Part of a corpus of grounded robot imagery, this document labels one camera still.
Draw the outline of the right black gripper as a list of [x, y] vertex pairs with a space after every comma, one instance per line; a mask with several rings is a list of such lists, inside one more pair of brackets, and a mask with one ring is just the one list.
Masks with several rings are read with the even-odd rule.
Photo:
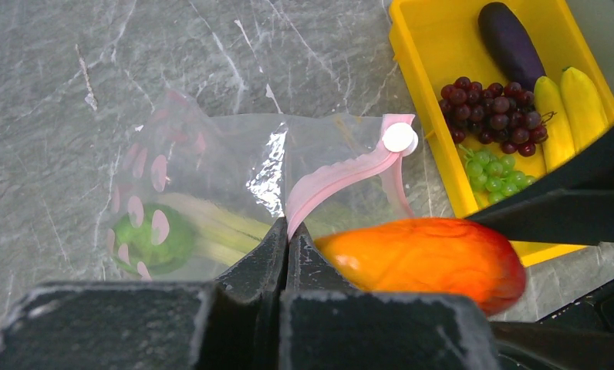
[[[514, 196], [468, 216], [513, 241], [614, 243], [614, 126]], [[492, 322], [506, 369], [614, 369], [614, 279], [538, 320]]]

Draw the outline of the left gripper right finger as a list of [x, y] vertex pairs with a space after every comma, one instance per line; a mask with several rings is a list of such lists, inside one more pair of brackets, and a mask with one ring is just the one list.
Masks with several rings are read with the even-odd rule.
[[280, 297], [283, 369], [498, 369], [497, 345], [469, 298], [365, 293], [316, 250], [305, 226], [288, 244]]

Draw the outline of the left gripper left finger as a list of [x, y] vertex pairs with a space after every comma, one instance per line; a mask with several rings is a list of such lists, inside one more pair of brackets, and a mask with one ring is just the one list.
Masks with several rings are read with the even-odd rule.
[[275, 369], [287, 223], [211, 281], [57, 281], [0, 331], [0, 369]]

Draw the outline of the celery stalk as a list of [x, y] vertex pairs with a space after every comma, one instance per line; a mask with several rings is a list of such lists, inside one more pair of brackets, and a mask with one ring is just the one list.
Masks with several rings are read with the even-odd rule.
[[175, 209], [197, 230], [197, 254], [227, 266], [255, 249], [271, 228], [270, 224], [182, 193], [162, 194], [157, 202]]

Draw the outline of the orange red fruit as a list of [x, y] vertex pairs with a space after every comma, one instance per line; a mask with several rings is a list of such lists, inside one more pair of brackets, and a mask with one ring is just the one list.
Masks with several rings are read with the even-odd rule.
[[492, 316], [526, 290], [526, 270], [511, 242], [470, 220], [409, 218], [319, 237], [314, 244], [362, 291], [460, 294]]

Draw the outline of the green custard apple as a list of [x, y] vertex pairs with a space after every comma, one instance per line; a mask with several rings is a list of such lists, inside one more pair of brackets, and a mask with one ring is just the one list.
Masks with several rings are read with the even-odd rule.
[[191, 222], [174, 208], [158, 203], [143, 206], [143, 223], [134, 227], [122, 216], [108, 230], [108, 249], [116, 265], [140, 276], [143, 263], [151, 275], [168, 274], [192, 255], [198, 236]]

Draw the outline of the clear zip top bag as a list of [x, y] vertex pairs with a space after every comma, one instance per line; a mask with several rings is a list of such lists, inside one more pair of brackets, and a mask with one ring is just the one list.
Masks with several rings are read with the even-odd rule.
[[[112, 186], [113, 221], [143, 223], [143, 206], [166, 193], [208, 200], [232, 213], [313, 237], [413, 216], [403, 160], [420, 143], [416, 115], [283, 113], [207, 116], [188, 95], [168, 91], [139, 126]], [[209, 280], [230, 266], [197, 254], [179, 269], [142, 281]]]

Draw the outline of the yellow banana bunch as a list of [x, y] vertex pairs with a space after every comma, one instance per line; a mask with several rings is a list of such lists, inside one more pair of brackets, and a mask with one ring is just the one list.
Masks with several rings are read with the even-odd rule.
[[541, 76], [535, 83], [535, 107], [545, 117], [542, 142], [546, 171], [552, 172], [594, 143], [609, 128], [595, 83], [583, 71], [563, 69], [559, 83]]

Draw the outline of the purple eggplant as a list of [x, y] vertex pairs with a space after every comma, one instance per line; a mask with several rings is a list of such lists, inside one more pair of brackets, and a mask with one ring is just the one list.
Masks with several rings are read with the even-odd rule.
[[518, 17], [503, 2], [490, 2], [477, 24], [489, 55], [511, 82], [532, 91], [546, 72], [532, 40]]

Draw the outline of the yellow plastic tray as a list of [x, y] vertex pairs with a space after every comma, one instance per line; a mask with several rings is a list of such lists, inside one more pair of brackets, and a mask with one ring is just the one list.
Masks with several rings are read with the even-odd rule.
[[[487, 86], [510, 82], [481, 40], [477, 19], [490, 2], [503, 2], [529, 34], [546, 76], [559, 82], [563, 69], [572, 66], [595, 83], [614, 126], [614, 95], [564, 1], [395, 1], [390, 42], [417, 115], [425, 130], [437, 168], [456, 217], [483, 210], [476, 201], [464, 171], [461, 152], [453, 142], [438, 100], [440, 89], [461, 76]], [[517, 168], [538, 181], [546, 171], [541, 145], [534, 156], [517, 158]], [[513, 240], [522, 262], [531, 266], [578, 250], [581, 244], [552, 244]]]

